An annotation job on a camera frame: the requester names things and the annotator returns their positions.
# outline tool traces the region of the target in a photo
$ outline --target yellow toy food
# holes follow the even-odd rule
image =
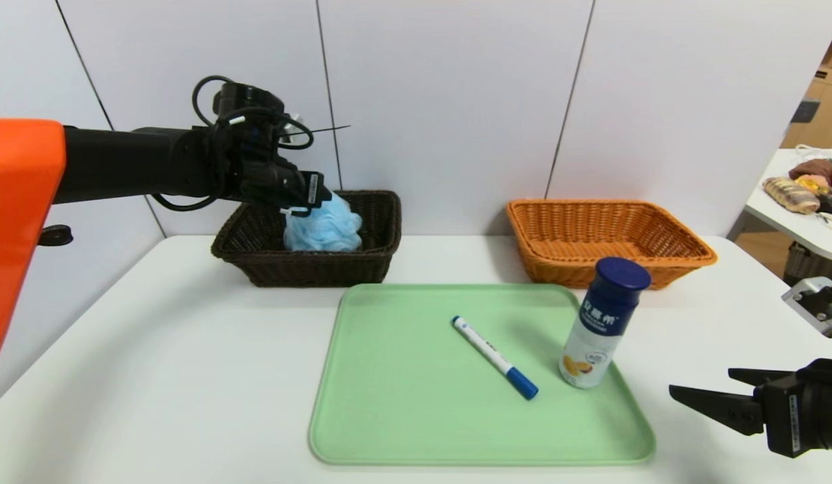
[[[828,180],[822,175],[801,175],[795,179],[795,183],[810,190],[813,195],[825,195],[828,193]]]

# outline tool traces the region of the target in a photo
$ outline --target light green plastic tray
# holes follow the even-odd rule
[[[558,374],[578,301],[554,285],[364,284],[338,310],[310,443],[331,465],[630,465],[655,435],[618,368]],[[526,401],[470,346],[461,315],[539,387]]]

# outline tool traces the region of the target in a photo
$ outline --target yogurt bottle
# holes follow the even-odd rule
[[[579,389],[601,382],[652,276],[640,264],[604,257],[586,292],[560,360],[560,374]]]

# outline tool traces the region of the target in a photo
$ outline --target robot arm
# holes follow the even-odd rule
[[[209,122],[197,108],[197,93],[210,80],[225,80],[213,98],[219,115]],[[224,198],[289,210],[306,216],[332,198],[323,174],[299,171],[278,148],[304,149],[308,129],[284,113],[275,95],[254,86],[210,76],[194,90],[195,111],[207,126],[191,129],[140,128],[133,132],[66,126],[66,165],[54,203],[154,195],[167,208],[194,210]],[[296,126],[308,137],[282,145]],[[161,197],[204,197],[180,206]]]
[[[832,337],[831,279],[803,279],[782,299],[819,333]],[[752,395],[671,385],[670,396],[736,432],[766,432],[769,450],[782,456],[832,450],[832,360],[818,359],[797,371],[729,368],[728,374],[753,385]]]
[[[200,88],[213,80],[225,82],[213,98],[215,122],[197,106]],[[323,174],[299,171],[278,155],[278,148],[305,149],[314,140],[280,99],[210,76],[195,86],[192,105],[206,126],[112,132],[0,120],[0,349],[52,203],[152,195],[167,208],[187,211],[224,198],[306,216],[332,199]],[[307,141],[283,144],[295,128]],[[180,206],[161,194],[206,198]],[[43,243],[69,240],[46,237]]]

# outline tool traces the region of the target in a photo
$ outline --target white tabletop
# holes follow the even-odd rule
[[[816,254],[832,260],[832,230],[819,223],[814,214],[802,215],[788,211],[763,190],[766,179],[787,177],[797,165],[796,160],[795,150],[778,150],[754,187],[745,209]]]
[[[254,288],[210,255],[212,241],[161,242],[3,396],[0,484],[832,482],[832,452],[772,454],[762,435],[667,393],[750,393],[728,367],[832,358],[832,340],[780,300],[786,285],[725,239],[708,239],[715,266],[644,294],[616,353],[656,433],[653,459],[541,469],[321,463],[307,429],[343,289]],[[386,279],[524,281],[502,237],[406,237]]]

